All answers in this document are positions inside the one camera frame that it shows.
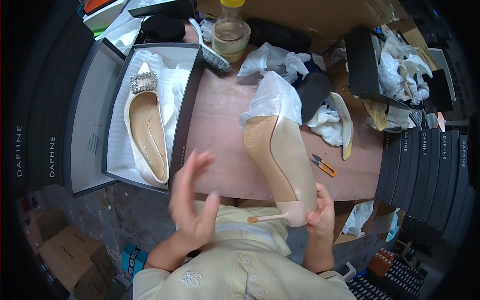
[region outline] brush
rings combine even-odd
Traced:
[[[221,57],[218,53],[211,50],[207,45],[205,45],[204,38],[202,36],[202,30],[200,29],[200,26],[197,23],[197,21],[193,18],[188,18],[188,22],[190,22],[190,25],[192,25],[192,27],[198,34],[198,42],[202,46],[202,52],[204,53],[204,60],[217,70],[230,72],[232,70],[232,67],[230,66],[230,63],[228,62],[228,60]]]

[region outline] crystal embellishment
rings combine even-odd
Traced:
[[[138,84],[139,80],[150,79],[150,83]],[[158,86],[158,78],[155,72],[144,72],[130,78],[130,89],[134,94],[153,91]]]

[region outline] thread snips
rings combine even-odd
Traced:
[[[314,165],[316,165],[320,170],[322,170],[323,172],[327,173],[328,175],[332,176],[332,177],[335,177],[336,176],[336,171],[331,167],[329,166],[323,159],[321,159],[320,157],[316,156],[315,154],[312,154],[312,157],[315,159],[311,159],[310,160],[313,162]]]

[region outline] person's right hand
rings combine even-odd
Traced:
[[[316,182],[317,210],[306,215],[307,230],[311,238],[333,239],[335,210],[332,197],[323,184]]]

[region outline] nude high heel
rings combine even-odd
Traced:
[[[298,124],[282,116],[250,118],[243,131],[243,145],[265,175],[282,212],[250,217],[248,222],[284,218],[292,227],[305,225],[307,213],[317,209],[317,192]]]
[[[140,176],[161,187],[168,181],[168,159],[158,95],[154,91],[157,86],[156,73],[144,61],[137,75],[132,76],[123,119]]]

